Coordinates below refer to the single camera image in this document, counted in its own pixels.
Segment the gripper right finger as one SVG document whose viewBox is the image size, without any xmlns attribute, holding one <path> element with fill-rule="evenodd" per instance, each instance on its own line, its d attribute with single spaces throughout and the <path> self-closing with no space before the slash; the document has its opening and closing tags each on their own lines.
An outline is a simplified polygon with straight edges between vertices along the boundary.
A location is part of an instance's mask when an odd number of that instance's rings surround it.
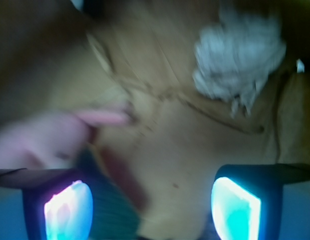
<svg viewBox="0 0 310 240">
<path fill-rule="evenodd" d="M 226 164 L 211 214 L 222 240 L 310 240 L 310 164 Z"/>
</svg>

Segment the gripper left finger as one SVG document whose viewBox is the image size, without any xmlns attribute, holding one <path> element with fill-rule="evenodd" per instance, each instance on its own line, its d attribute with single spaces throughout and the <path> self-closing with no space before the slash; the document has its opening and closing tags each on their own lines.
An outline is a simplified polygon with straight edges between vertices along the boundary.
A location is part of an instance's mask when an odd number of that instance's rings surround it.
<svg viewBox="0 0 310 240">
<path fill-rule="evenodd" d="M 0 169 L 0 240 L 87 240 L 93 208 L 76 169 Z"/>
</svg>

